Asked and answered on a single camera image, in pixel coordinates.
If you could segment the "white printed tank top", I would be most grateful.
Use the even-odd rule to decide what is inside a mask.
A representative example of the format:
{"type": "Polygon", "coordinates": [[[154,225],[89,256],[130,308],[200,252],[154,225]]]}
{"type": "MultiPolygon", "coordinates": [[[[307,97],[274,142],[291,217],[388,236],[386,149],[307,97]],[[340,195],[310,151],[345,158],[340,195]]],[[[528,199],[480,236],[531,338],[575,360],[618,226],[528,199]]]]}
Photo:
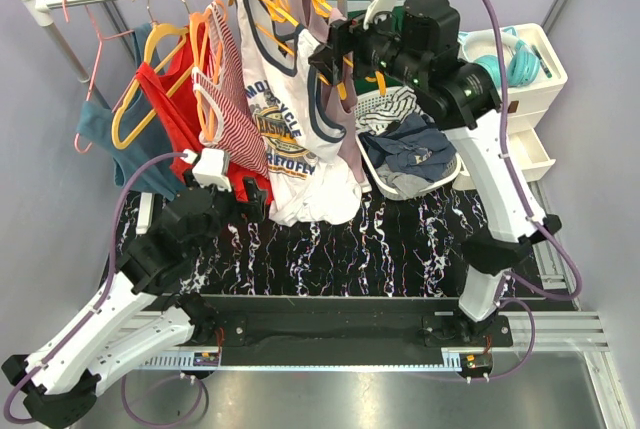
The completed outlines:
{"type": "Polygon", "coordinates": [[[326,85],[309,63],[319,41],[299,23],[290,43],[280,41],[266,0],[235,3],[245,94],[264,142],[273,195],[270,219],[285,226],[348,222],[362,190],[339,155],[347,130],[326,114],[326,85]]]}

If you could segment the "yellow-orange plastic hanger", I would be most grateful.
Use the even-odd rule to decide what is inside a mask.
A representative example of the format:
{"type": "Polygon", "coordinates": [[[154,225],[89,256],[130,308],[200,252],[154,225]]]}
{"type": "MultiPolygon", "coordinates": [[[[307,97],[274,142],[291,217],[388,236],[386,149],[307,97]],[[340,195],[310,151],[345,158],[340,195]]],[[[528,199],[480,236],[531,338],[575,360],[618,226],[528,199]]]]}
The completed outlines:
{"type": "Polygon", "coordinates": [[[236,0],[249,100],[258,97],[269,107],[280,102],[300,104],[306,96],[333,96],[343,102],[353,90],[344,82],[331,85],[309,64],[328,29],[314,1],[288,0],[283,7],[281,0],[236,0]]]}

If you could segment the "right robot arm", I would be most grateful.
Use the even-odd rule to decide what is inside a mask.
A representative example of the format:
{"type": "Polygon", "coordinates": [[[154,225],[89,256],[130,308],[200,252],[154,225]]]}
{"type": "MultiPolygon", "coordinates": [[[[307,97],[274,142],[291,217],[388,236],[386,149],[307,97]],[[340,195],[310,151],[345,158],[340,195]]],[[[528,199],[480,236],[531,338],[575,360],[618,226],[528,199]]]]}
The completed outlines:
{"type": "Polygon", "coordinates": [[[482,66],[460,58],[459,26],[448,0],[406,0],[400,28],[386,13],[372,22],[363,16],[331,22],[310,63],[336,83],[343,57],[351,56],[356,76],[379,71],[410,87],[461,157],[487,217],[486,227],[462,244],[469,269],[459,299],[463,314],[453,324],[457,339],[472,346],[490,332],[487,318],[499,306],[507,270],[555,234],[561,221],[540,207],[502,147],[500,97],[482,66]]]}

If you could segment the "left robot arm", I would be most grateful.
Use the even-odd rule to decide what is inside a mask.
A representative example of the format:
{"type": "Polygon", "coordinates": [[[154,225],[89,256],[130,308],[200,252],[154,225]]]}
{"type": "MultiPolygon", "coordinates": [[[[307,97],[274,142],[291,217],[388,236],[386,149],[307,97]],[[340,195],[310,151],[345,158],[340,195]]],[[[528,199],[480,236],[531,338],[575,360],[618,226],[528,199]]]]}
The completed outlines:
{"type": "Polygon", "coordinates": [[[190,272],[201,246],[231,222],[266,217],[267,192],[247,177],[246,200],[214,185],[194,184],[166,204],[148,231],[123,251],[87,305],[50,342],[1,366],[23,394],[27,423],[67,428],[83,418],[117,380],[181,344],[219,342],[219,316],[197,294],[180,296],[157,319],[117,339],[118,331],[190,272]]]}

